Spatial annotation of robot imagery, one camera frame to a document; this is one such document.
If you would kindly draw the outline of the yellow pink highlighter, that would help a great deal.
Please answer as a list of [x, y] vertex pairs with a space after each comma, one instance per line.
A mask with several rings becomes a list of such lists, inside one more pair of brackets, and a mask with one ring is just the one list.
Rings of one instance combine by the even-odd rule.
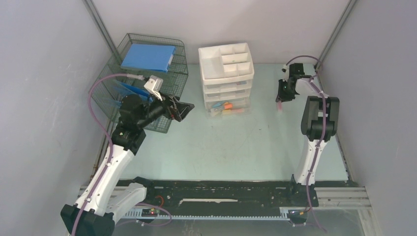
[[244, 113], [245, 109], [227, 109], [221, 112], [222, 115], [232, 115], [232, 114], [240, 114]]

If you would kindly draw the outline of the orange grey highlighter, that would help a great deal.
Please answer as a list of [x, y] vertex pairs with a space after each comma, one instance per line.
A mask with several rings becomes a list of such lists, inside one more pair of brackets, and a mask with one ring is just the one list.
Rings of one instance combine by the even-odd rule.
[[223, 105], [224, 110], [230, 110], [230, 109], [232, 109], [232, 107], [233, 107], [233, 105], [231, 103], [225, 103]]

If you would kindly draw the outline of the white plastic drawer organizer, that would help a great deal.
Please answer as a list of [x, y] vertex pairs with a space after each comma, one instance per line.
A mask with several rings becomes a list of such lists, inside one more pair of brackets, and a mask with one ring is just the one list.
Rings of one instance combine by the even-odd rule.
[[232, 109], [250, 110], [250, 94], [254, 79], [254, 64], [247, 43], [202, 47], [198, 49], [204, 106], [231, 103]]

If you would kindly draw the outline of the blue folder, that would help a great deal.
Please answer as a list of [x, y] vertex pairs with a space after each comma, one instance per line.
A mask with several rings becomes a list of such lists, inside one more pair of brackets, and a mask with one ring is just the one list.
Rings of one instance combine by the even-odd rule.
[[132, 44], [121, 67], [168, 72], [175, 52], [170, 45]]
[[150, 96], [150, 93], [146, 90], [137, 88], [135, 86], [120, 81], [114, 81], [113, 86], [115, 90], [123, 97], [131, 94], [137, 94], [140, 96], [141, 99], [147, 100]]

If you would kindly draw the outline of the light blue highlighter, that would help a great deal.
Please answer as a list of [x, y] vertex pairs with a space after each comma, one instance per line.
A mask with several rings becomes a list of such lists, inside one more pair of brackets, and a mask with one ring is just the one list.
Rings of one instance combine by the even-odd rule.
[[220, 114], [222, 114], [222, 111], [223, 110], [211, 110], [210, 111], [210, 116], [214, 117], [214, 116], [220, 115]]

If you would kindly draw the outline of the pale yellow highlighter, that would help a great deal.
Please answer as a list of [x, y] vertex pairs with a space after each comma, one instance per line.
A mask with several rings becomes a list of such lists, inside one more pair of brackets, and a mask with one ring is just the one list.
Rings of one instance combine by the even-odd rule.
[[223, 102], [218, 102], [218, 103], [212, 105], [212, 108], [221, 107], [223, 104], [224, 104]]

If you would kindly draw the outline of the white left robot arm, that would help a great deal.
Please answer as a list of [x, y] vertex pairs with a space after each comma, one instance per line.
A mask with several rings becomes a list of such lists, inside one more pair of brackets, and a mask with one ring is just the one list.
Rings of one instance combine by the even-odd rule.
[[176, 96], [161, 95], [146, 102], [137, 94], [125, 96], [119, 108], [119, 121], [103, 162], [91, 182], [73, 205], [64, 205], [60, 215], [72, 236], [110, 236], [116, 224], [136, 204], [149, 205], [155, 191], [141, 183], [131, 183], [111, 198], [124, 169], [137, 154], [146, 133], [145, 127], [160, 117], [181, 122], [194, 109], [194, 104]]

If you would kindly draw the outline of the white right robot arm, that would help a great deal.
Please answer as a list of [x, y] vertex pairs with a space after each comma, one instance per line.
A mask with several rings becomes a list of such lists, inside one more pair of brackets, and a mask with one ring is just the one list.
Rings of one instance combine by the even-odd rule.
[[314, 82], [315, 77], [304, 72], [302, 63], [287, 63], [283, 66], [284, 78], [278, 81], [277, 107], [290, 102], [297, 95], [305, 95], [306, 102], [300, 130], [305, 137], [304, 148], [298, 168], [291, 178], [286, 192], [288, 203], [300, 205], [315, 184], [315, 175], [320, 156], [338, 127], [340, 100], [327, 95]]

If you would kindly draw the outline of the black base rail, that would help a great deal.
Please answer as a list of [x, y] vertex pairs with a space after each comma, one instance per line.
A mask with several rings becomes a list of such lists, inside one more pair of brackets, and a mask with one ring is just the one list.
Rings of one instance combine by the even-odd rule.
[[125, 218], [284, 220], [311, 210], [371, 209], [364, 187], [355, 182], [318, 181], [304, 186], [290, 181], [120, 180], [110, 194], [120, 195], [130, 184], [147, 187], [144, 206], [133, 206]]

